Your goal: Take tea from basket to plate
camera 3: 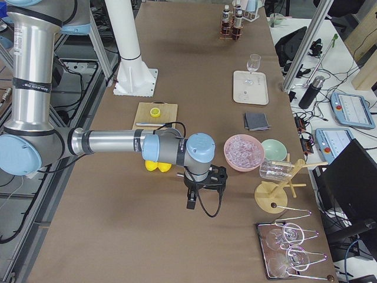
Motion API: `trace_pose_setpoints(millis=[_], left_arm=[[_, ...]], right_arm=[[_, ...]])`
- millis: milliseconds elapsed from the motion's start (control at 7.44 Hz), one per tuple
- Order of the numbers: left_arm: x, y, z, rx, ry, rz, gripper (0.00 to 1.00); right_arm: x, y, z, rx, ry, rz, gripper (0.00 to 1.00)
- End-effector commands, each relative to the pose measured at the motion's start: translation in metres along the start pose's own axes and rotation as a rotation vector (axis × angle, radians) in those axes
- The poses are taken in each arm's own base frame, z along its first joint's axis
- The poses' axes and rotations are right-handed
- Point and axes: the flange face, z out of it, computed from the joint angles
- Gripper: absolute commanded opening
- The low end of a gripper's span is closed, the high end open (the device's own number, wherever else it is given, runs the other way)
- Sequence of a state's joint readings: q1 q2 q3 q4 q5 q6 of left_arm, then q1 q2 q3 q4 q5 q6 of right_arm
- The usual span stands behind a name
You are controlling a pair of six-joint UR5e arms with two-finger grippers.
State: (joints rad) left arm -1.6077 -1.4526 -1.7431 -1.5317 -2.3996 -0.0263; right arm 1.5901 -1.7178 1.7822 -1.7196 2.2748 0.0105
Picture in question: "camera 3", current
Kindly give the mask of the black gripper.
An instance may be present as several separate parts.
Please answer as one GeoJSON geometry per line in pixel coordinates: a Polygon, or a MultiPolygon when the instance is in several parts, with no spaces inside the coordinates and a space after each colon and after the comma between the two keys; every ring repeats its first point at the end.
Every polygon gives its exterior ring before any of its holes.
{"type": "Polygon", "coordinates": [[[209,172],[207,177],[204,180],[192,180],[190,175],[186,175],[186,173],[177,173],[178,177],[182,177],[184,179],[184,184],[189,188],[187,192],[187,209],[194,210],[196,207],[196,191],[195,189],[225,189],[226,188],[226,180],[227,180],[227,172],[226,168],[223,166],[215,166],[211,165],[209,168],[209,172]]]}

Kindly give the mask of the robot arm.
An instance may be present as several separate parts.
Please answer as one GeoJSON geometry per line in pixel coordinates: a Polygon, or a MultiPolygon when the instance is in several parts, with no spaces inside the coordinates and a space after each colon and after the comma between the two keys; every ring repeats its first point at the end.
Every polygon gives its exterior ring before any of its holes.
{"type": "Polygon", "coordinates": [[[88,1],[8,1],[14,25],[12,113],[1,135],[1,169],[12,175],[43,170],[66,157],[98,152],[137,152],[144,160],[184,168],[187,207],[201,202],[200,190],[226,188],[226,170],[212,164],[215,142],[207,134],[187,137],[170,124],[155,130],[89,131],[55,127],[51,106],[76,111],[85,88],[80,80],[63,85],[53,81],[54,43],[58,33],[87,35],[94,29],[88,1]]]}

